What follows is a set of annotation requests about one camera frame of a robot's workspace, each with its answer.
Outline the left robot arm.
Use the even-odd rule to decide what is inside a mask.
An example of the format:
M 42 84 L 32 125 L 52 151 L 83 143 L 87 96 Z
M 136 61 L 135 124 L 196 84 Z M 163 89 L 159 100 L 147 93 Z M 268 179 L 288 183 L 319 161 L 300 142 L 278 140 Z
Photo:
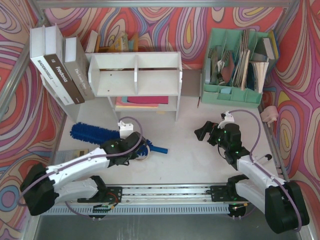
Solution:
M 44 167 L 34 165 L 20 191 L 29 213 L 38 216 L 55 204 L 79 200 L 82 203 L 117 203 L 102 178 L 94 173 L 113 166 L 127 166 L 138 157 L 147 140 L 138 132 L 127 138 L 108 140 L 91 152 L 70 161 Z

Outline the red pencil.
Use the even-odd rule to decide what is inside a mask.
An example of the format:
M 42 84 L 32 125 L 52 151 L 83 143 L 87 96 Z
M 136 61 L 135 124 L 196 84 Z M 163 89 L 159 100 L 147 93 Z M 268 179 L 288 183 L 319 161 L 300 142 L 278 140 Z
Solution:
M 201 96 L 198 97 L 197 108 L 199 108 L 200 102 L 201 102 Z

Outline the masking tape roll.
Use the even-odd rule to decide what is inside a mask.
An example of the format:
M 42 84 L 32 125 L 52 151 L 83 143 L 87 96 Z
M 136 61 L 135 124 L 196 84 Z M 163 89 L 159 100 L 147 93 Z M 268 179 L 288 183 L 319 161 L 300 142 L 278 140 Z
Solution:
M 145 155 L 139 155 L 138 157 L 135 158 L 135 160 L 138 162 L 145 161 L 149 157 L 149 154 L 151 152 L 150 147 L 148 145 L 146 146 L 146 150 L 147 150 L 147 152 Z

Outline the white marker pen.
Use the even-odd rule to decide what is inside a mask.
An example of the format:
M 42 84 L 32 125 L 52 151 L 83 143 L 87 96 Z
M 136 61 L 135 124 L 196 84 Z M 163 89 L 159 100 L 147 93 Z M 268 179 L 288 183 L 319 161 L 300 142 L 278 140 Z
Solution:
M 266 154 L 266 155 L 264 155 L 264 156 L 262 156 L 262 157 L 260 157 L 260 158 L 257 158 L 256 159 L 256 161 L 257 162 L 267 162 L 267 161 L 270 161 L 271 159 L 272 159 L 273 157 L 272 157 L 272 155 L 271 154 Z

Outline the taupe book Lonely Ones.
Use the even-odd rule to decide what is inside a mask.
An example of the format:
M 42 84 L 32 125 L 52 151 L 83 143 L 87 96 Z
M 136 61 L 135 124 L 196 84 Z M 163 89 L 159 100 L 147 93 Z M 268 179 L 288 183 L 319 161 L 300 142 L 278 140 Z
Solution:
M 88 80 L 89 61 L 78 37 L 64 40 L 64 66 L 85 101 L 95 98 Z

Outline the pink piggy figure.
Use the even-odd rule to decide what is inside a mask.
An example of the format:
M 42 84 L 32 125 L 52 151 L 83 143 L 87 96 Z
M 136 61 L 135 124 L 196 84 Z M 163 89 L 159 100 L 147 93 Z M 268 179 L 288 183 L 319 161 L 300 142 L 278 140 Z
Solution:
M 271 127 L 271 124 L 277 121 L 279 116 L 277 107 L 275 105 L 270 105 L 266 107 L 261 113 L 260 117 L 264 123 L 267 123 L 268 127 Z

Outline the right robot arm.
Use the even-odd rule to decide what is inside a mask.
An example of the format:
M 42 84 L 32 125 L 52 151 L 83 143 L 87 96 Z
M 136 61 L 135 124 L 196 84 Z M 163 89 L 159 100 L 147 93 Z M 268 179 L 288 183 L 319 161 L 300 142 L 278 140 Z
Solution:
M 210 188 L 213 202 L 250 202 L 264 214 L 268 226 L 276 234 L 299 231 L 310 223 L 300 186 L 273 175 L 255 160 L 242 145 L 237 124 L 227 123 L 220 127 L 207 121 L 194 133 L 199 141 L 209 134 L 207 142 L 219 151 L 224 150 L 222 158 L 240 173 L 228 178 L 225 186 Z

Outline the brown book Fredonia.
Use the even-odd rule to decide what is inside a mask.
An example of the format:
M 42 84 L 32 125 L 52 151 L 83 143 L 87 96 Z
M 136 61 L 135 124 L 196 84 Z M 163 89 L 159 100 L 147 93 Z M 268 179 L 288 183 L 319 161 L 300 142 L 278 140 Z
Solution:
M 64 37 L 55 26 L 45 28 L 45 57 L 74 104 L 85 102 L 64 65 Z

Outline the mint green desk organizer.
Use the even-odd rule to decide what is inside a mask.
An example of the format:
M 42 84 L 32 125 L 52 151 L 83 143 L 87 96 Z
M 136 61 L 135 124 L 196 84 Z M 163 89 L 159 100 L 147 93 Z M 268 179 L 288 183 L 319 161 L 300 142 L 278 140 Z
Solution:
M 279 56 L 272 30 L 212 28 L 202 68 L 201 102 L 257 108 Z

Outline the white wooden bookshelf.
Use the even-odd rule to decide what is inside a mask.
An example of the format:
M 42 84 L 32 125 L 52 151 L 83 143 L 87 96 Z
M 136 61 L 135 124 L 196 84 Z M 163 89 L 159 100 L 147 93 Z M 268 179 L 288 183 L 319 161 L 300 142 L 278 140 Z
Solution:
M 182 90 L 180 52 L 88 53 L 88 82 L 95 97 L 107 98 L 116 118 L 120 112 L 179 112 Z M 118 106 L 118 97 L 167 96 L 158 107 Z

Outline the stack of coloured paper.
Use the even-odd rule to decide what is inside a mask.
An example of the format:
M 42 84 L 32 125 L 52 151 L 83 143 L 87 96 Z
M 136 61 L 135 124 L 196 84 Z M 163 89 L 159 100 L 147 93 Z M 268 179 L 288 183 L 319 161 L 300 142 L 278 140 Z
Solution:
M 119 108 L 158 108 L 167 105 L 168 96 L 118 96 L 116 106 Z

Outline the yellow sticky note pad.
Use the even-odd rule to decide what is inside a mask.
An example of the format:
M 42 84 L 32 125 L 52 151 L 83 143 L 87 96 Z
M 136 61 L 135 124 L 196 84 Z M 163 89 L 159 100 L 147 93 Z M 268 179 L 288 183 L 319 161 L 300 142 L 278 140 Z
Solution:
M 157 111 L 156 113 L 159 114 L 159 115 L 164 115 L 164 114 L 166 114 L 165 111 Z

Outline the black mounting rail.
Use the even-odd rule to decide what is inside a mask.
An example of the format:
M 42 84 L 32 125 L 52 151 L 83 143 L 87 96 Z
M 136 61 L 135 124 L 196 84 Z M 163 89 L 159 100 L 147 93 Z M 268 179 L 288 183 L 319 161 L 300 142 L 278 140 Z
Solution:
M 243 197 L 229 197 L 224 183 L 108 185 L 108 196 L 122 204 L 245 203 Z

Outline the blue microfiber duster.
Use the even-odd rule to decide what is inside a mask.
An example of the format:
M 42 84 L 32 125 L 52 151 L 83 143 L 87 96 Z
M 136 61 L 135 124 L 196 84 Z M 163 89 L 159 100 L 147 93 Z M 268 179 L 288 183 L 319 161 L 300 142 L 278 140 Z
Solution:
M 82 122 L 74 124 L 71 127 L 71 131 L 69 132 L 69 134 L 73 139 L 95 145 L 101 145 L 106 141 L 120 138 L 120 132 L 117 130 L 109 130 L 98 126 L 88 125 Z M 146 140 L 146 144 L 148 145 L 151 152 L 168 154 L 169 150 L 167 148 L 154 146 L 149 139 Z M 137 154 L 139 156 L 148 155 L 147 146 L 142 146 L 137 151 Z

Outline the white book Mademoiselle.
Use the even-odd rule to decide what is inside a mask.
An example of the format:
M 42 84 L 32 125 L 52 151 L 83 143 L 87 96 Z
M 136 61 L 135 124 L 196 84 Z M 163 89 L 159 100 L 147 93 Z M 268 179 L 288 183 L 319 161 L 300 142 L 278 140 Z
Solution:
M 63 84 L 54 73 L 53 68 L 45 59 L 45 26 L 32 28 L 30 30 L 29 47 L 30 47 L 30 60 L 34 66 L 43 75 L 48 85 L 53 90 L 53 95 L 61 100 L 64 105 L 73 104 L 73 100 L 64 88 Z

